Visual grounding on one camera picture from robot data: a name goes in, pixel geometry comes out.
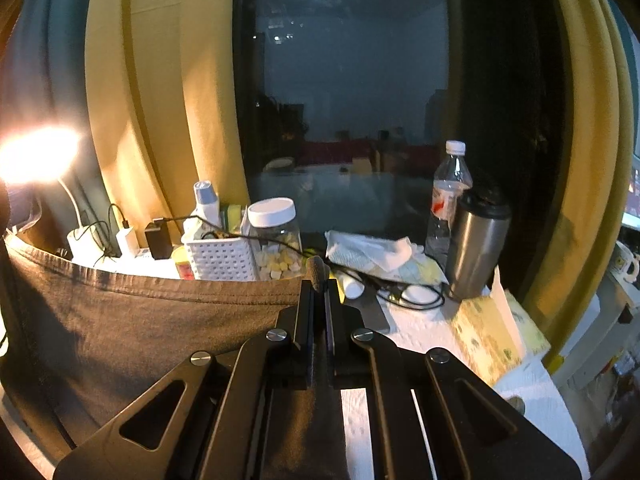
white basket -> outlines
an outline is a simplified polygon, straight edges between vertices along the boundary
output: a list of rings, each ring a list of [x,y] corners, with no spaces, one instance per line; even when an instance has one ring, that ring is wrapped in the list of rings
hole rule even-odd
[[[248,231],[248,222],[242,223]],[[182,236],[187,258],[196,280],[213,282],[254,282],[257,279],[254,254],[246,238],[217,238],[194,240],[199,230]]]

yellow curtain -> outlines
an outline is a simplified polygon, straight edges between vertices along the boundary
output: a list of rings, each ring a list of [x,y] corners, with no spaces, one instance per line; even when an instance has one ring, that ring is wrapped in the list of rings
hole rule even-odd
[[[628,67],[607,1],[559,3],[573,90],[562,154],[568,171],[557,196],[558,222],[524,301],[551,342],[547,364],[555,362],[604,275],[622,220],[633,133]]]
[[[153,218],[191,212],[197,180],[211,180],[222,202],[248,202],[231,12],[232,0],[90,1],[85,69],[94,144],[110,199],[142,245]]]

bottle label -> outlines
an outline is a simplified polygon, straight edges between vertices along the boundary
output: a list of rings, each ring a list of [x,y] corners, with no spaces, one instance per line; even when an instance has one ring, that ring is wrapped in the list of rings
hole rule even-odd
[[[431,212],[436,218],[450,223],[456,214],[456,202],[460,192],[453,189],[440,189],[433,186]]]

glowing lamp head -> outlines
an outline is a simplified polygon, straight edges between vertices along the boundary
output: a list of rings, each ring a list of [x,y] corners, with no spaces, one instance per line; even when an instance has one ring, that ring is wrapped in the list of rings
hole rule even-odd
[[[52,182],[71,166],[78,134],[48,126],[11,136],[0,145],[0,178],[8,184]]]

black tumbler lid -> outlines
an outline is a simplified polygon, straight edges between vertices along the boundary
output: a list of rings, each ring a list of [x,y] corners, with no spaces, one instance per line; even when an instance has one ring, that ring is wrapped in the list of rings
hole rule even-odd
[[[511,218],[511,208],[498,187],[474,186],[467,189],[460,197],[458,207],[482,218]]]

